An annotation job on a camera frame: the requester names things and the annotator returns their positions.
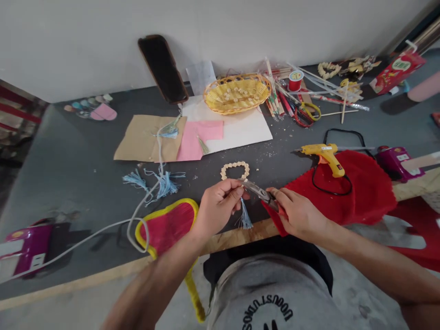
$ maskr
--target yellow trim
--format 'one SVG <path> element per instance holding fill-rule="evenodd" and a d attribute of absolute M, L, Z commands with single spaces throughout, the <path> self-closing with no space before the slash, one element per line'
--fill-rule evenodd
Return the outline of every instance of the yellow trim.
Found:
<path fill-rule="evenodd" d="M 183 203 L 190 204 L 192 206 L 192 209 L 194 210 L 194 219 L 192 220 L 192 224 L 191 224 L 191 228 L 190 228 L 190 230 L 191 230 L 192 227 L 194 226 L 194 223 L 196 222 L 196 219 L 197 219 L 198 205 L 194 200 L 192 200 L 190 198 L 179 199 L 177 202 L 167 206 L 166 208 L 147 215 L 144 218 L 144 220 L 149 221 L 151 219 L 158 218 L 168 212 L 171 212 L 177 206 L 179 206 L 180 204 L 183 204 Z M 142 228 L 142 222 L 139 222 L 136 226 L 135 236 L 136 236 L 137 242 L 143 248 L 145 248 L 145 246 L 147 245 L 147 242 L 141 236 L 141 228 Z M 154 247 L 149 245 L 147 248 L 147 252 L 153 257 L 154 260 L 157 259 L 158 255 L 157 255 L 157 251 Z M 189 271 L 185 275 L 185 283 L 188 288 L 189 296 L 191 297 L 192 305 L 194 306 L 194 309 L 196 310 L 197 321 L 199 321 L 199 323 L 203 323 L 206 319 L 206 314 L 205 314 L 205 310 L 203 308 L 202 302 L 200 301 L 200 296 L 198 295 L 196 284 L 194 283 L 194 280 L 193 280 L 193 267 L 196 264 L 196 262 L 197 262 L 197 259 L 196 259 L 196 261 L 194 261 L 191 268 L 189 269 Z"/>
<path fill-rule="evenodd" d="M 318 118 L 315 118 L 315 117 L 312 116 L 312 114 L 310 113 L 309 109 L 307 109 L 308 106 L 314 108 L 318 112 Z M 319 119 L 321 119 L 321 109 L 319 107 L 315 106 L 313 103 L 302 102 L 301 103 L 301 108 L 303 108 L 307 112 L 308 116 L 313 121 L 318 121 Z"/>

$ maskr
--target pink paper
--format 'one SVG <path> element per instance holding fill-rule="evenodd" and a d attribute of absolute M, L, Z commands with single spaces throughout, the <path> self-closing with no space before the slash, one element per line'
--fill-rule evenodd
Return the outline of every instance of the pink paper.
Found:
<path fill-rule="evenodd" d="M 203 151 L 197 135 L 203 142 L 221 140 L 223 138 L 223 121 L 187 121 L 176 161 L 202 159 Z"/>

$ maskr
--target phone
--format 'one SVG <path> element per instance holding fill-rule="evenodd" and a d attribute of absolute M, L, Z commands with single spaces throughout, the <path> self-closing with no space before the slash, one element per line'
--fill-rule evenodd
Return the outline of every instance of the phone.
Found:
<path fill-rule="evenodd" d="M 187 101 L 188 92 L 165 38 L 149 35 L 139 39 L 137 44 L 164 99 L 170 104 Z"/>

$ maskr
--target yellow wicker basket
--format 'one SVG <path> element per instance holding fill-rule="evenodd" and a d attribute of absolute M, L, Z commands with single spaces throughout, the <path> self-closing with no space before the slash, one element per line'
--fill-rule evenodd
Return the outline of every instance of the yellow wicker basket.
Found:
<path fill-rule="evenodd" d="M 255 108 L 270 95 L 270 82 L 261 75 L 245 74 L 219 79 L 203 93 L 208 107 L 221 115 L 232 115 Z"/>

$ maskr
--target gray table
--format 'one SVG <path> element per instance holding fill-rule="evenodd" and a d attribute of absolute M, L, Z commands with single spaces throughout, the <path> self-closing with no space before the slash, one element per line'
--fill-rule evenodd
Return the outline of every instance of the gray table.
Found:
<path fill-rule="evenodd" d="M 412 86 L 439 67 L 438 49 L 427 53 L 426 58 L 428 64 L 410 77 Z M 118 117 L 110 122 L 81 119 L 65 112 L 64 104 L 51 105 L 47 109 L 1 217 L 1 240 L 38 219 L 58 215 L 60 220 L 71 222 L 71 226 L 69 233 L 61 235 L 61 242 L 57 244 L 71 245 L 109 224 L 130 218 L 144 192 L 124 185 L 121 178 L 133 171 L 139 162 L 114 161 L 114 151 L 133 115 L 176 116 L 178 110 L 177 106 L 170 106 L 162 99 L 157 88 L 115 93 L 113 97 L 111 106 Z M 440 110 L 440 95 L 400 114 L 390 115 L 380 105 L 385 103 L 382 107 L 388 111 L 389 102 L 395 97 L 385 95 L 361 102 L 371 108 L 370 112 L 346 114 L 344 125 L 338 115 L 324 117 L 310 129 L 300 128 L 290 118 L 275 122 L 267 116 L 274 137 L 272 141 L 210 154 L 198 162 L 167 164 L 168 171 L 187 174 L 186 178 L 176 180 L 181 184 L 180 191 L 147 209 L 142 208 L 140 215 L 185 197 L 199 203 L 204 189 L 220 180 L 220 169 L 230 162 L 249 163 L 249 178 L 261 187 L 281 187 L 312 165 L 312 159 L 298 157 L 291 151 L 305 144 L 321 143 L 325 131 L 333 127 L 362 133 L 368 146 L 403 146 L 412 157 L 438 151 L 439 129 L 429 114 Z M 323 113 L 340 109 L 335 104 L 319 101 L 315 104 Z M 330 134 L 329 142 L 359 145 L 355 136 L 336 132 Z M 146 168 L 157 171 L 157 164 L 148 163 Z M 228 173 L 239 177 L 241 170 L 232 169 Z M 152 186 L 154 179 L 147 178 L 147 184 Z M 253 222 L 268 217 L 257 200 L 247 203 L 247 209 Z M 225 231 L 236 227 L 238 216 L 231 218 Z M 142 257 L 128 242 L 125 231 L 126 225 L 113 227 L 41 271 L 36 278 L 1 285 L 0 299 L 66 283 Z"/>

